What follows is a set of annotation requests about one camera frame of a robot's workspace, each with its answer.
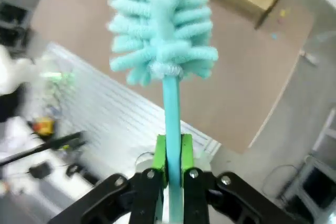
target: cleaning brush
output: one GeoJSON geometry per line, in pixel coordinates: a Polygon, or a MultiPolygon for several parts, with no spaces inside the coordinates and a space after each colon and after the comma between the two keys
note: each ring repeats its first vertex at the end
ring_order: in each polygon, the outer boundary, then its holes
{"type": "Polygon", "coordinates": [[[181,125],[179,81],[208,78],[217,50],[209,47],[212,22],[208,0],[109,0],[117,10],[108,29],[117,34],[113,71],[130,69],[128,84],[163,82],[170,221],[181,222],[181,125]]]}

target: concrete floor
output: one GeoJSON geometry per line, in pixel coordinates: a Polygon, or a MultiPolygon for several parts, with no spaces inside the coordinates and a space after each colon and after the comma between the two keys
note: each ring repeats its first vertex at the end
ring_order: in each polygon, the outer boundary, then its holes
{"type": "MultiPolygon", "coordinates": [[[[301,58],[254,145],[243,155],[221,147],[212,161],[214,173],[232,170],[258,191],[275,167],[302,164],[336,102],[336,36],[326,33],[336,31],[336,11],[324,0],[300,1],[316,15],[304,50],[316,56],[319,65],[315,67],[301,58]]],[[[270,177],[264,189],[271,200],[295,172],[284,167],[270,177]]]]}

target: cardboard sheet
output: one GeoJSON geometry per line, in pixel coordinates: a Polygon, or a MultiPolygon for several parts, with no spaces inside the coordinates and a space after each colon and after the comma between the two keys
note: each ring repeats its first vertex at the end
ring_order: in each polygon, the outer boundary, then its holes
{"type": "MultiPolygon", "coordinates": [[[[292,0],[281,0],[263,27],[211,1],[212,45],[219,61],[213,76],[181,83],[181,118],[237,152],[245,151],[280,99],[308,37],[312,16],[292,0]],[[290,12],[277,22],[281,9],[290,12]]],[[[113,16],[107,0],[41,0],[32,28],[125,84],[125,73],[109,68],[113,16]]],[[[161,84],[130,87],[162,106],[161,84]]]]}

